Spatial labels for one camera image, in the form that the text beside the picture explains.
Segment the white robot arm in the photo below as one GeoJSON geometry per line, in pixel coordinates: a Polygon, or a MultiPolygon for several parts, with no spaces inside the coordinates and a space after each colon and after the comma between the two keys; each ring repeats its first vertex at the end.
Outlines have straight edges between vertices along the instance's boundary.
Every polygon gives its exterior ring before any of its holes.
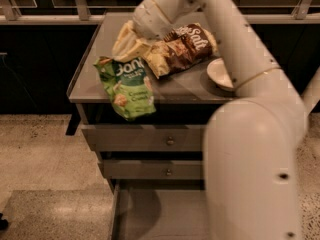
{"type": "Polygon", "coordinates": [[[136,37],[164,37],[182,15],[201,9],[217,39],[236,98],[218,108],[203,136],[211,240],[303,240],[296,148],[312,108],[232,0],[144,0],[121,56],[136,37]]]}

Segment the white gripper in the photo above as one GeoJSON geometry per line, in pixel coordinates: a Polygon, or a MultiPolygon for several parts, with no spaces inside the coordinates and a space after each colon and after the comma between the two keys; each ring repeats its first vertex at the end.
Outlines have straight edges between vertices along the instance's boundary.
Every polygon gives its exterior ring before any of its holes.
{"type": "Polygon", "coordinates": [[[155,43],[155,40],[148,39],[164,38],[171,31],[176,17],[177,5],[173,0],[143,0],[134,10],[133,21],[122,26],[112,56],[119,62],[141,57],[155,43]],[[138,38],[135,31],[144,38],[138,38]]]}

